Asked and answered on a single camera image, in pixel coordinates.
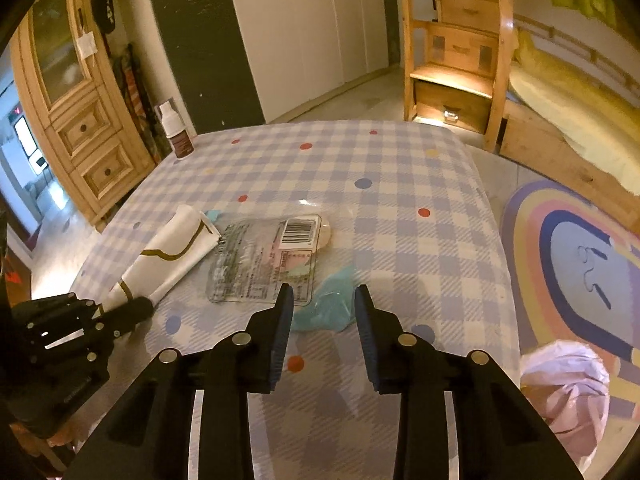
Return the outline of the wooden cabinet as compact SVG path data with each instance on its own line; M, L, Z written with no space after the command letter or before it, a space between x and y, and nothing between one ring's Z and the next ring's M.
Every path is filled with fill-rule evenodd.
M44 158L90 226L103 231L155 162L122 97L90 0L36 0L10 51Z

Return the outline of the brown bottle white cap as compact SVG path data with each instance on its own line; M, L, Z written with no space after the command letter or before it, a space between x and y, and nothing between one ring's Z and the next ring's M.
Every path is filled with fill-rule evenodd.
M186 126L174 109L170 101L160 103L160 123L164 129L165 136L169 141L176 159L183 159L194 152L190 134L186 131Z

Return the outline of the white wardrobe with holes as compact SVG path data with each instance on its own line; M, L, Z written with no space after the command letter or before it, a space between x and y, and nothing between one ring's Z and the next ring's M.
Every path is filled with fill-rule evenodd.
M384 0L233 0L267 122L390 64Z

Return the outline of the clear plastic package with barcode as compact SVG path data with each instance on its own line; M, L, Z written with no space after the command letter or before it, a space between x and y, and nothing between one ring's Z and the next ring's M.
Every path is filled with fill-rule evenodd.
M227 224L209 255L207 299L271 304L288 284L296 306L305 307L314 294L317 257L331 234L331 223L320 214Z

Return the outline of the light blue plastic wrapper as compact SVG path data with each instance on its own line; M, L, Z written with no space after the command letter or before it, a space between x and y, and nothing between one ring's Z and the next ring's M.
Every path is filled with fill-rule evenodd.
M328 276L314 292L311 302L294 312L292 331L330 330L339 333L352 324L355 321L352 301L354 278L353 266L345 266Z

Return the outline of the dark green wall panel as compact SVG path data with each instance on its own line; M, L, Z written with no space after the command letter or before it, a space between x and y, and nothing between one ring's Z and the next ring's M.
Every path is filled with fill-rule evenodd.
M266 122L233 0L151 0L180 96L198 133Z

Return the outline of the wooden bunk bed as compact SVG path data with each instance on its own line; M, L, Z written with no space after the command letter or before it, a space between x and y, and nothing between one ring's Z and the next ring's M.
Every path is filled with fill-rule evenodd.
M639 231L639 11L631 0L511 0L497 154Z

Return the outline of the pink trash bag bin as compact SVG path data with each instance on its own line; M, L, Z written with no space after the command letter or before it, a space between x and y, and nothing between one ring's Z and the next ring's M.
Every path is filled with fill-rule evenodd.
M610 374L588 344L557 340L521 357L521 392L586 471L610 409Z

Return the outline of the wooden stair drawers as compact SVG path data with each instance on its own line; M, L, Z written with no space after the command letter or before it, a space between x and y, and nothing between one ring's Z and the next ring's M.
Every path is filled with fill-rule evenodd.
M513 0L401 0L404 119L479 134L498 151L514 50Z

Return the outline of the yellow bedding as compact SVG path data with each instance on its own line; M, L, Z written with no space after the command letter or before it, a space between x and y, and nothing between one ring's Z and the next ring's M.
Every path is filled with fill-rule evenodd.
M538 49L530 33L515 33L512 91L558 128L581 158L639 194L639 110L594 84L574 65Z

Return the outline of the checkered blue white tablecloth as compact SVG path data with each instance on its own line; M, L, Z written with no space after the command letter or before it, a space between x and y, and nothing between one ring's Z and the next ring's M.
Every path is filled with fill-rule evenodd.
M487 351L512 379L520 346L510 272L482 180L448 130L411 122L305 122L198 136L165 159L101 235L74 283L102 300L181 204L271 219L316 206L331 238L316 281L343 269L406 330L464 356ZM259 479L387 479L399 400L368 381L355 327L295 334L304 368L250 398Z

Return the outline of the rainbow oval rug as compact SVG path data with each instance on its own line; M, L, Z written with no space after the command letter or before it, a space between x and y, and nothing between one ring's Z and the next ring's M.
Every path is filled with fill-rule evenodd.
M639 417L639 240L568 188L539 180L504 207L521 352L588 344L611 377L610 412Z

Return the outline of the white paper with brown lines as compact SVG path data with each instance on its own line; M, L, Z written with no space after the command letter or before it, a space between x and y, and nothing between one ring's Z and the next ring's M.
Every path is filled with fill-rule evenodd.
M107 293L103 310L114 310L140 297L156 307L219 240L220 232L203 211L179 205Z

